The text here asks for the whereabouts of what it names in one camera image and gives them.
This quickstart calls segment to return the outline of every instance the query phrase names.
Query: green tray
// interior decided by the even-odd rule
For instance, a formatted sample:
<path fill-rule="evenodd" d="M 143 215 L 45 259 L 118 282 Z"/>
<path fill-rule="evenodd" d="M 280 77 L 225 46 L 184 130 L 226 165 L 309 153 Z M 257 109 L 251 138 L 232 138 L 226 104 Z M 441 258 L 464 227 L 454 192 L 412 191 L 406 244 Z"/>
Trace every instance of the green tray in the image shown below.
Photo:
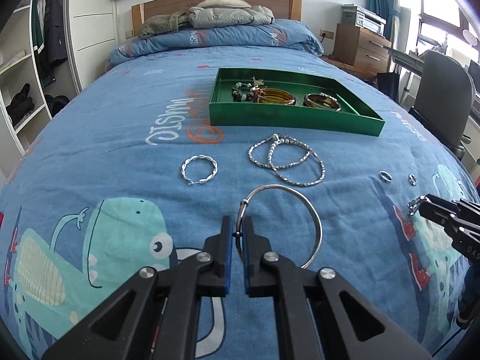
<path fill-rule="evenodd" d="M 297 104 L 234 102 L 232 86 L 239 81 L 252 83 L 253 76 L 264 80 L 269 88 L 291 93 Z M 337 98 L 342 110 L 335 112 L 303 105 L 305 95 L 320 92 Z M 378 137 L 385 123 L 373 109 L 335 79 L 281 70 L 218 69 L 209 111 L 212 126 L 297 127 Z"/>

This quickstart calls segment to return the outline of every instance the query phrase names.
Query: puffer jacket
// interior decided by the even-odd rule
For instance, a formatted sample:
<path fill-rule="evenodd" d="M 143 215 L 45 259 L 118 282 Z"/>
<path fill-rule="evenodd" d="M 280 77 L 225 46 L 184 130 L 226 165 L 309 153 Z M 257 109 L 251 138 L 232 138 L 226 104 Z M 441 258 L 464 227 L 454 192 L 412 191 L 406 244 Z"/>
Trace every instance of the puffer jacket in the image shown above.
<path fill-rule="evenodd" d="M 273 13 L 267 7 L 192 7 L 189 22 L 194 28 L 227 27 L 235 25 L 256 26 L 272 24 Z"/>

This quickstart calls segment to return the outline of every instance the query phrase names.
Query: amber bangle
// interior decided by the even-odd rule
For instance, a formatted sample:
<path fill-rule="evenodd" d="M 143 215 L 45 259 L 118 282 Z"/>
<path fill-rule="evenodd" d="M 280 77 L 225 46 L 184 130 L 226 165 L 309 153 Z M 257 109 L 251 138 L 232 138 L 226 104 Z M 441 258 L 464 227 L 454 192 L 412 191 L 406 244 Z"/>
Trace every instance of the amber bangle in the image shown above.
<path fill-rule="evenodd" d="M 311 108 L 328 109 L 330 111 L 341 111 L 342 106 L 335 97 L 325 93 L 311 93 L 303 98 L 303 105 Z"/>
<path fill-rule="evenodd" d="M 295 96 L 286 91 L 273 88 L 263 88 L 255 91 L 253 95 L 253 101 L 263 104 L 283 104 L 283 105 L 295 105 L 297 100 Z"/>

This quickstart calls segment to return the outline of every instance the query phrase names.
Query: drawer handle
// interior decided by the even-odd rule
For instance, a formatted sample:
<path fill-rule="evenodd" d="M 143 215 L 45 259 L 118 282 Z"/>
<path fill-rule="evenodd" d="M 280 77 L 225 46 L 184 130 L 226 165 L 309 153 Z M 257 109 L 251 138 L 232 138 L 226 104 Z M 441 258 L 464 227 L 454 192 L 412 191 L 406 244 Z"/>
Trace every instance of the drawer handle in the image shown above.
<path fill-rule="evenodd" d="M 380 48 L 383 48 L 383 46 L 382 46 L 380 43 L 376 43 L 376 42 L 374 42 L 374 41 L 372 41 L 372 40 L 370 41 L 370 43 L 371 43 L 371 44 L 374 44 L 375 46 L 378 46 L 378 47 L 380 47 Z"/>
<path fill-rule="evenodd" d="M 368 55 L 368 54 L 367 54 L 367 57 L 369 57 L 371 59 L 374 59 L 375 61 L 380 61 L 380 58 L 375 58 L 374 56 L 371 56 L 371 55 Z"/>

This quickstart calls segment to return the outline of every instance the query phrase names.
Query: headboard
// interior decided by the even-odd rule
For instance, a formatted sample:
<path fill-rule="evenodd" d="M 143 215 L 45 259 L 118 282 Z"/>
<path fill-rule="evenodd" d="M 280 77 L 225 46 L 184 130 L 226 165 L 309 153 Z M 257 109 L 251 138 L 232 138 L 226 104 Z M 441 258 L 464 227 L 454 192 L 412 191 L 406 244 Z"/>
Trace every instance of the headboard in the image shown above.
<path fill-rule="evenodd" d="M 179 11 L 188 11 L 204 0 L 153 0 L 131 7 L 133 34 L 136 36 L 143 22 L 155 15 L 167 15 Z M 302 0 L 244 0 L 251 5 L 263 5 L 269 8 L 276 19 L 299 20 L 302 17 Z"/>

